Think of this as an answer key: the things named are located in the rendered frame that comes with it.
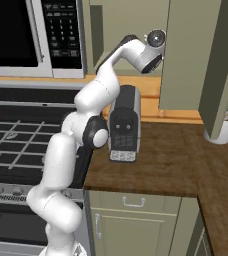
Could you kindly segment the olive corner base cabinet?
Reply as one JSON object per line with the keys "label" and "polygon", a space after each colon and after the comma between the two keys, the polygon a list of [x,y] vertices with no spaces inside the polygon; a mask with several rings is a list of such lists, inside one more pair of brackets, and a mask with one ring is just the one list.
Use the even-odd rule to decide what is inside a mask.
{"label": "olive corner base cabinet", "polygon": [[186,256],[215,256],[200,203],[197,203],[196,220]]}

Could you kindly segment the black and silver coffee machine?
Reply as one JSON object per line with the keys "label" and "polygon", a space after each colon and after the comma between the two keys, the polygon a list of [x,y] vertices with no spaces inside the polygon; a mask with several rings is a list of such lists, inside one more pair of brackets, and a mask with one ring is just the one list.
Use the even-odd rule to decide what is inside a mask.
{"label": "black and silver coffee machine", "polygon": [[108,148],[112,162],[135,163],[140,149],[141,96],[133,85],[121,85],[108,114]]}

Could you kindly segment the white round cup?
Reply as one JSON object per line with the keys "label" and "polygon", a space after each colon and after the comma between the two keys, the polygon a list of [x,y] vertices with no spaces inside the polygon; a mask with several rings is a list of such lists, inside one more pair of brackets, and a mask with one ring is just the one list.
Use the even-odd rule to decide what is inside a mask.
{"label": "white round cup", "polygon": [[207,133],[207,130],[204,130],[204,138],[213,144],[224,145],[228,143],[228,111],[226,112],[220,134],[217,139],[211,139]]}

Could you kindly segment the olive wall cabinet door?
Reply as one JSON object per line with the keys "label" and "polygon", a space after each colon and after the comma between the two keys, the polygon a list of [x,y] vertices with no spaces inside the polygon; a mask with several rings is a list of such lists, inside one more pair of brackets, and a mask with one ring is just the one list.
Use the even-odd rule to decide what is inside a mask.
{"label": "olive wall cabinet door", "polygon": [[161,110],[197,110],[221,0],[170,0]]}
{"label": "olive wall cabinet door", "polygon": [[224,125],[228,111],[228,0],[221,0],[198,111],[204,137],[215,144],[228,142]]}

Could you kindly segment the silver microwave oven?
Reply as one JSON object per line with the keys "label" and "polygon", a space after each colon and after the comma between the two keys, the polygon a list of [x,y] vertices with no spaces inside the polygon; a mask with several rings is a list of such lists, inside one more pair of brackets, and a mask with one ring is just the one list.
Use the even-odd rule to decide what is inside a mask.
{"label": "silver microwave oven", "polygon": [[86,49],[82,0],[40,0],[42,51],[39,64],[30,0],[0,0],[0,76],[83,78]]}

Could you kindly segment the black oven door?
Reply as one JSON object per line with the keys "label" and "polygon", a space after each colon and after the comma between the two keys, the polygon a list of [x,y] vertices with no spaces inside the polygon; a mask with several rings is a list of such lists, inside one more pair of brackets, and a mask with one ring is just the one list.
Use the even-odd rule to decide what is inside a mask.
{"label": "black oven door", "polygon": [[35,214],[0,212],[0,242],[46,246],[45,226]]}

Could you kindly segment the olive drawer front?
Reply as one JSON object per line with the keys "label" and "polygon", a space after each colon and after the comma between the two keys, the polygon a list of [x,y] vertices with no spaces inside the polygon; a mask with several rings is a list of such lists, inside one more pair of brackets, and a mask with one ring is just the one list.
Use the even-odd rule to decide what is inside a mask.
{"label": "olive drawer front", "polygon": [[89,198],[93,208],[164,214],[177,214],[181,202],[174,196],[107,191],[90,191]]}

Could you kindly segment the olive base cabinet door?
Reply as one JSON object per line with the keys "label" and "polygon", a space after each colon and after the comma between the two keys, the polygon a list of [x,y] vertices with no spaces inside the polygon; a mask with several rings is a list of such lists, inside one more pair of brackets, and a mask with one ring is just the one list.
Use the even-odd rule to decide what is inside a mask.
{"label": "olive base cabinet door", "polygon": [[[100,214],[97,239],[95,214]],[[96,256],[169,256],[176,214],[92,208]]]}

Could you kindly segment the black and silver gas range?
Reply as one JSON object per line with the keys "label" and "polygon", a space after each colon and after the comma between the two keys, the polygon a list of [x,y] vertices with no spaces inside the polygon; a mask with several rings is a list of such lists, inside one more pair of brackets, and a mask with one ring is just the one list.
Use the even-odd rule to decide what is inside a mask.
{"label": "black and silver gas range", "polygon": [[[0,212],[34,214],[26,204],[29,190],[43,174],[52,135],[76,110],[82,83],[0,80]],[[13,188],[23,190],[21,196]],[[45,246],[0,242],[0,256],[38,256]]]}

